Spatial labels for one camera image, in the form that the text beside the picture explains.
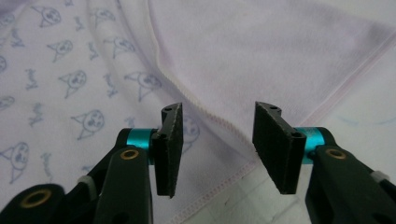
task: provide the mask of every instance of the white cloth background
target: white cloth background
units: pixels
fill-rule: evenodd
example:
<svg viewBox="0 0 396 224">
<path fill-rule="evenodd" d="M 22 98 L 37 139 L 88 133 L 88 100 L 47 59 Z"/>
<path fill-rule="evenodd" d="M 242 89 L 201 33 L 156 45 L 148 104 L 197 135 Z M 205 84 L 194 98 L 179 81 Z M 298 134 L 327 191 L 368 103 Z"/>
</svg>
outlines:
<svg viewBox="0 0 396 224">
<path fill-rule="evenodd" d="M 158 128 L 160 110 L 182 102 L 177 193 L 153 191 L 155 223 L 183 221 L 260 164 L 255 101 L 309 125 L 395 41 L 394 29 L 303 0 L 41 0 L 0 12 L 0 206 L 35 184 L 69 191 L 120 129 Z"/>
</svg>

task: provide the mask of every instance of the white fabric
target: white fabric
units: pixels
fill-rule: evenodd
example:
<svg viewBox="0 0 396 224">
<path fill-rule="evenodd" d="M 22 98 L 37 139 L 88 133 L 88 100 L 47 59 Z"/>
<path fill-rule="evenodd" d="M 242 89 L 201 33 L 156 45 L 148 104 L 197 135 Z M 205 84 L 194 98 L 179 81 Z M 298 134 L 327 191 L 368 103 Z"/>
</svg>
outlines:
<svg viewBox="0 0 396 224">
<path fill-rule="evenodd" d="M 35 184 L 66 191 L 125 127 L 184 107 L 179 223 L 260 164 L 255 101 L 309 125 L 395 40 L 394 30 L 299 1 L 34 1 L 0 10 L 0 206 Z"/>
</svg>

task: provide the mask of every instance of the cloth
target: cloth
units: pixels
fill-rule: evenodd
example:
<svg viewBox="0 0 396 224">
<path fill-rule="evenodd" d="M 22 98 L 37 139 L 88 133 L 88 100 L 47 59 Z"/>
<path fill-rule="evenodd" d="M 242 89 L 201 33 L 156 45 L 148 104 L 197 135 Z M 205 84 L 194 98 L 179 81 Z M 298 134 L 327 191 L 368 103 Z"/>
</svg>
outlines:
<svg viewBox="0 0 396 224">
<path fill-rule="evenodd" d="M 261 162 L 255 101 L 311 124 L 395 41 L 395 30 L 299 1 L 26 1 L 0 10 L 0 206 L 36 184 L 69 191 L 122 128 L 161 127 L 182 102 L 180 223 Z"/>
</svg>

